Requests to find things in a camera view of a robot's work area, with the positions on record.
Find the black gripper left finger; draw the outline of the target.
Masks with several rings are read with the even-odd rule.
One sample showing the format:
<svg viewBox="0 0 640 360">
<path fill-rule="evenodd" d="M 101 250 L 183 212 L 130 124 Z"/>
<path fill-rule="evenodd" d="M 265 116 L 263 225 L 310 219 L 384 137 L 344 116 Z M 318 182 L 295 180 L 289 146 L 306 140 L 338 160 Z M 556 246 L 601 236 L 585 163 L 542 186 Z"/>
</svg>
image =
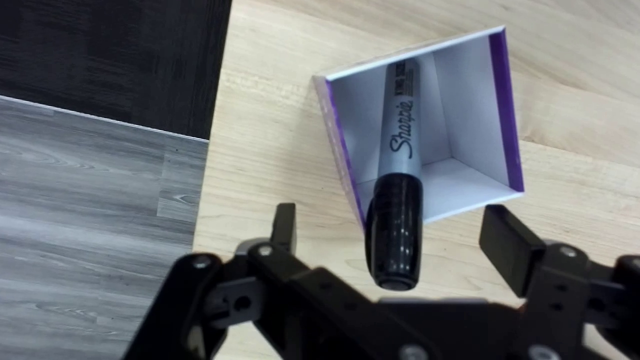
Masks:
<svg viewBox="0 0 640 360">
<path fill-rule="evenodd" d="M 229 331 L 246 323 L 287 358 L 284 284 L 306 273 L 295 246 L 297 205 L 283 202 L 273 235 L 245 241 L 232 260 L 211 252 L 178 259 L 122 360 L 212 360 Z"/>
</svg>

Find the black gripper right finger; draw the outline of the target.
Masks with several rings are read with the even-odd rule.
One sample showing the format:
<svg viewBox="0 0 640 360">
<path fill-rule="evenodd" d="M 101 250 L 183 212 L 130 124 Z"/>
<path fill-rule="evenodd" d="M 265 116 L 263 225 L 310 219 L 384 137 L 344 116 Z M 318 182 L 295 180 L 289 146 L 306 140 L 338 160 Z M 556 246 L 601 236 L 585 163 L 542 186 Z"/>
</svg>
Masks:
<svg viewBox="0 0 640 360">
<path fill-rule="evenodd" d="M 484 209 L 484 256 L 510 291 L 519 310 L 515 355 L 526 360 L 605 360 L 583 336 L 596 332 L 630 360 L 640 358 L 640 256 L 598 264 L 567 243 L 534 235 L 506 207 Z"/>
</svg>

